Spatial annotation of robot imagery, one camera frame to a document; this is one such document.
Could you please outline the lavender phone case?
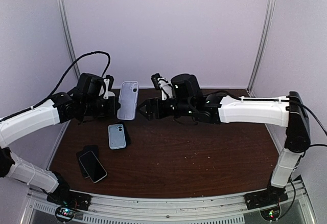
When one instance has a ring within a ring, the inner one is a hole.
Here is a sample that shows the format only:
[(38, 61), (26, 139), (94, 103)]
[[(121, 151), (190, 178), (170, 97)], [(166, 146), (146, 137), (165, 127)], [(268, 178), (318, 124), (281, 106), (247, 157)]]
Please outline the lavender phone case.
[(121, 85), (117, 118), (119, 120), (131, 121), (135, 119), (138, 101), (138, 82), (124, 81)]

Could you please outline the silver edged black smartphone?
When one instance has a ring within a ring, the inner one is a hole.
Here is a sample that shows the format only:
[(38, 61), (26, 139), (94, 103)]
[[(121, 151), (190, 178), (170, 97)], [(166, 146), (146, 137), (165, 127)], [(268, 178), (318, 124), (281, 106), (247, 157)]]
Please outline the silver edged black smartphone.
[(107, 176), (107, 171), (92, 151), (82, 154), (78, 160), (93, 183), (98, 183)]

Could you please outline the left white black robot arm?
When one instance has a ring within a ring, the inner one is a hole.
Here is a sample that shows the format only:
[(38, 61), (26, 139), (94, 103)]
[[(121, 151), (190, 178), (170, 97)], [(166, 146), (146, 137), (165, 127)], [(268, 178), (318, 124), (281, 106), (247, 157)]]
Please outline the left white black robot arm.
[(16, 115), (1, 119), (1, 177), (12, 177), (27, 185), (36, 186), (63, 206), (74, 198), (65, 180), (52, 171), (43, 170), (16, 154), (9, 146), (18, 139), (45, 127), (76, 119), (80, 123), (86, 117), (114, 117), (120, 108), (119, 99), (111, 88), (114, 78), (102, 78), (83, 73), (69, 92), (50, 95), (40, 105), (29, 107)]

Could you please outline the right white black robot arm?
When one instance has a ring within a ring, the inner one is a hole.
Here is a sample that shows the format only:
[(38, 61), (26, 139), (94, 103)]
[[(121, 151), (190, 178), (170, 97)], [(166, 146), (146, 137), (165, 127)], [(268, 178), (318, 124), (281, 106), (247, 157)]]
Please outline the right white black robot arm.
[(148, 120), (191, 117), (208, 124), (242, 122), (286, 128), (284, 148), (272, 171), (269, 188), (262, 193), (262, 200), (269, 205), (281, 197), (281, 189), (311, 145), (310, 121), (298, 92), (276, 98), (238, 97), (222, 90), (204, 95), (193, 74), (179, 74), (167, 80), (156, 73), (151, 80), (161, 96), (137, 107)]

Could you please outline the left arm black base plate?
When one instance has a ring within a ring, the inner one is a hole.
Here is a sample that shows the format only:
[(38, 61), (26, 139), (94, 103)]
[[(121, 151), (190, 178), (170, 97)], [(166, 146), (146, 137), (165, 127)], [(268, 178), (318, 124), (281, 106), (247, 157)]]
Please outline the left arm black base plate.
[(47, 195), (47, 201), (73, 210), (87, 211), (91, 203), (91, 196), (89, 194), (69, 191), (68, 197), (64, 198), (55, 193), (45, 193)]

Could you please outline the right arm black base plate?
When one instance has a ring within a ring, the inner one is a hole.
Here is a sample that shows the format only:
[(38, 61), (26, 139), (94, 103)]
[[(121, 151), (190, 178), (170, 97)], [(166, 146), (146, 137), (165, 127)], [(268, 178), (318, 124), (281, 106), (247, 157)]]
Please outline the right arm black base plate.
[(245, 204), (248, 210), (263, 208), (270, 205), (277, 205), (288, 200), (285, 189), (267, 188), (262, 191), (247, 193), (244, 195)]

